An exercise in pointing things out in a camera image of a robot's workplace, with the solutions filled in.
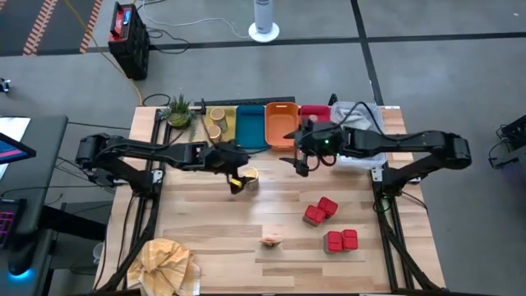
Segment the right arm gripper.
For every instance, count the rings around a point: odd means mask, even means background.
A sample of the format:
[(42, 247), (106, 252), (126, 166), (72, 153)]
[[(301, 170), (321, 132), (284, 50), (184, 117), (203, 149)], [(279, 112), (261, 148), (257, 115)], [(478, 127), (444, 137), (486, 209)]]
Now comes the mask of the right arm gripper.
[[(287, 133), (283, 139), (294, 139), (295, 146), (308, 155), (336, 156), (342, 146), (342, 128), (334, 122), (302, 121), (296, 131)], [(309, 175), (308, 156), (301, 159), (281, 157), (279, 160), (291, 164), (296, 174)]]

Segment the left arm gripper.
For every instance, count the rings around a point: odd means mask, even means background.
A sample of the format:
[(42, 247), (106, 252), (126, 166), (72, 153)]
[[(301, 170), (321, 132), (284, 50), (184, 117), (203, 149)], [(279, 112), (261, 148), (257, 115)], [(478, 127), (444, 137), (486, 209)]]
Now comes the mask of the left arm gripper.
[(204, 170), (211, 173), (230, 174), (227, 182), (233, 195), (244, 190), (247, 177), (238, 176), (238, 168), (248, 164), (251, 156), (235, 141), (226, 141), (213, 144), (200, 152), (204, 161)]

